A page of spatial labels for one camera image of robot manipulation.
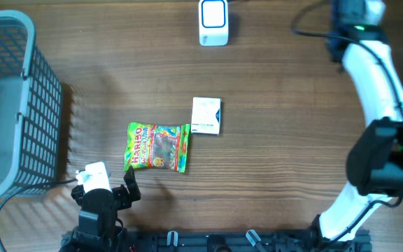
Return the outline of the Haribo gummy candy bag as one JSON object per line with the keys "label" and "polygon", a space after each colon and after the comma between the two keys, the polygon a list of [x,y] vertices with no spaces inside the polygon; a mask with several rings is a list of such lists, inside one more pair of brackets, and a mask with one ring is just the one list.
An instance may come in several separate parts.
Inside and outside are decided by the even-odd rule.
{"label": "Haribo gummy candy bag", "polygon": [[190,125],[131,122],[127,128],[124,170],[149,167],[185,172]]}

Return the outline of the white blue carton box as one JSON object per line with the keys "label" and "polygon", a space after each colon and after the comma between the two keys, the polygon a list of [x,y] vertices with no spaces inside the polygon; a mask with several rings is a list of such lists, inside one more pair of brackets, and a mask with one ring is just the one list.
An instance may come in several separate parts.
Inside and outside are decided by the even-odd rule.
{"label": "white blue carton box", "polygon": [[221,105],[221,98],[194,97],[190,123],[191,133],[219,135]]}

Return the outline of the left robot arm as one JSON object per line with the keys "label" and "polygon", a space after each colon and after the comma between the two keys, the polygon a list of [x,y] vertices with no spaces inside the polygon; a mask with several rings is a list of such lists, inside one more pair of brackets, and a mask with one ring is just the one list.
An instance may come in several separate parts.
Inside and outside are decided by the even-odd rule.
{"label": "left robot arm", "polygon": [[141,199],[134,170],[124,175],[125,183],[112,188],[105,162],[85,166],[76,174],[78,185],[71,191],[81,210],[78,225],[64,234],[62,251],[122,251],[127,229],[118,218],[118,212],[128,209]]}

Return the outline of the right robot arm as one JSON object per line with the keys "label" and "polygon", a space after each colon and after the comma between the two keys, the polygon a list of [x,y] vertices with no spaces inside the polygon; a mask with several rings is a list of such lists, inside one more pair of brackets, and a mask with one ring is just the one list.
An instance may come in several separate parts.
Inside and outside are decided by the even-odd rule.
{"label": "right robot arm", "polygon": [[346,159],[344,189],[318,217],[320,248],[354,239],[379,206],[403,200],[403,87],[380,26],[385,9],[382,1],[332,3],[328,49],[354,83],[365,131]]}

